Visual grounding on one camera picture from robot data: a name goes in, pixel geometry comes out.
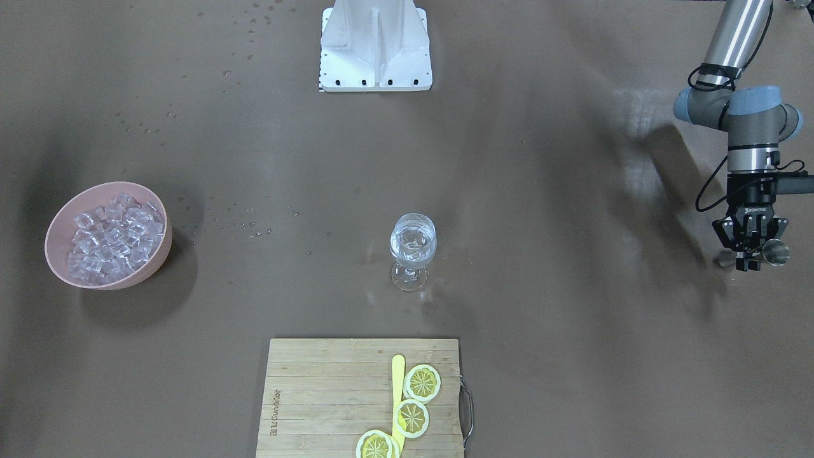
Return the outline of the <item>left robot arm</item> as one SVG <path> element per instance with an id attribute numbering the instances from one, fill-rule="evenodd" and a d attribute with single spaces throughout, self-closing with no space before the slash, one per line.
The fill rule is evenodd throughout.
<path id="1" fill-rule="evenodd" d="M 689 73 L 673 107 L 677 119 L 728 136 L 720 163 L 727 169 L 726 188 L 718 199 L 727 211 L 712 228 L 741 272 L 788 262 L 782 235 L 789 221 L 773 206 L 779 195 L 812 193 L 804 164 L 797 169 L 781 164 L 779 145 L 803 126 L 799 110 L 783 101 L 777 86 L 736 86 L 761 48 L 772 16 L 771 1 L 727 1 L 704 61 Z"/>

